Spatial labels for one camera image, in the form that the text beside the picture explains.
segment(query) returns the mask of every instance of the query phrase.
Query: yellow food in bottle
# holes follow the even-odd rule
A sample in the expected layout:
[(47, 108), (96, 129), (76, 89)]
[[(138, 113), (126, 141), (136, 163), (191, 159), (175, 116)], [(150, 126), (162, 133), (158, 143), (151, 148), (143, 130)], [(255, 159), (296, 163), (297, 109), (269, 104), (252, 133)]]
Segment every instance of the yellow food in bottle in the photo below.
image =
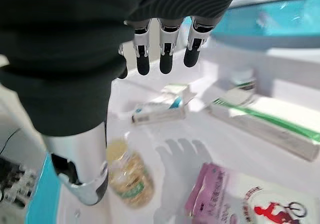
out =
[(132, 208), (147, 204), (154, 185), (140, 155), (128, 149), (124, 139), (112, 141), (107, 146), (109, 184), (122, 200)]

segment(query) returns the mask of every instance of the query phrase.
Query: bottle cap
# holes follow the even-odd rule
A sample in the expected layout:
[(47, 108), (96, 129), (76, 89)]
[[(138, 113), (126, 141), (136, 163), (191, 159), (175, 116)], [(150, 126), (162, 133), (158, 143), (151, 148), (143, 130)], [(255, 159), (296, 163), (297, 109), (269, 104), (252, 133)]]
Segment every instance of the bottle cap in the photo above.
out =
[(253, 82), (255, 80), (254, 78), (254, 69), (248, 66), (240, 67), (237, 69), (234, 69), (231, 72), (231, 82), (233, 82), (235, 85), (241, 85), (244, 83)]

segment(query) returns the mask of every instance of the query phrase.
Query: white shelf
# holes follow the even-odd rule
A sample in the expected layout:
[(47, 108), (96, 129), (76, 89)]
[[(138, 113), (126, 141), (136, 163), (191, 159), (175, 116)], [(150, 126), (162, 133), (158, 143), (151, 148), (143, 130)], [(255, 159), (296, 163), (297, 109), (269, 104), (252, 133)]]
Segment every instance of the white shelf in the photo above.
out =
[[(184, 51), (175, 55), (169, 75), (162, 75), (159, 64), (155, 63), (149, 75), (139, 76), (132, 71), (127, 79), (116, 80), (112, 87), (107, 138), (110, 140), (130, 132), (129, 144), (141, 153), (154, 177), (155, 196), (151, 202), (144, 208), (132, 210), (109, 188), (101, 203), (86, 207), (62, 187), (59, 224), (86, 224), (90, 220), (97, 224), (180, 223), (174, 221), (175, 215), (182, 221), (183, 206), (201, 164), (209, 159), (224, 167), (320, 197), (320, 158), (307, 162), (201, 110), (226, 88), (228, 82), (224, 80), (230, 69), (245, 64), (255, 67), (260, 91), (300, 104), (301, 97), (304, 97), (307, 98), (304, 99), (305, 106), (316, 107), (320, 102), (320, 88), (317, 88), (320, 80), (312, 78), (320, 66), (217, 43), (211, 43), (208, 49), (201, 51), (195, 68), (184, 67), (183, 56)], [(279, 85), (279, 81), (289, 85), (292, 93)], [(163, 86), (172, 82), (191, 83), (191, 89), (197, 92), (197, 97), (189, 103), (190, 113), (186, 119), (132, 125), (127, 117), (134, 104), (154, 98)], [(197, 147), (202, 147), (200, 152), (196, 152)], [(76, 211), (81, 212), (77, 222), (74, 219)]]

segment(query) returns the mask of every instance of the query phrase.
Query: black sleeve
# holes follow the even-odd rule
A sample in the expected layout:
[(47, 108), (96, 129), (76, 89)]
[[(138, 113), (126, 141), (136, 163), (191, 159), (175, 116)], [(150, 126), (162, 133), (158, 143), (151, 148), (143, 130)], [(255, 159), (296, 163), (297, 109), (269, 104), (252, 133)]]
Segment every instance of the black sleeve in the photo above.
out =
[(124, 20), (152, 0), (0, 0), (1, 83), (17, 92), (34, 127), (69, 136), (102, 123), (111, 82), (124, 70)]

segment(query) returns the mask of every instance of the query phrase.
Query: cardboard box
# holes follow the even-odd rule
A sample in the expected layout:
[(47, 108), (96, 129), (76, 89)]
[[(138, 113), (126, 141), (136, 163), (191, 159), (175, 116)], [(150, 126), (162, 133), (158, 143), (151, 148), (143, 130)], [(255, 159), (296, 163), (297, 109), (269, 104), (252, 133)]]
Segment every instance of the cardboard box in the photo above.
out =
[(278, 99), (230, 90), (207, 110), (214, 117), (308, 161), (319, 153), (320, 113)]
[(186, 104), (195, 96), (190, 91), (189, 85), (169, 84), (161, 90), (161, 93), (158, 98), (135, 107), (132, 123), (143, 125), (186, 117)]

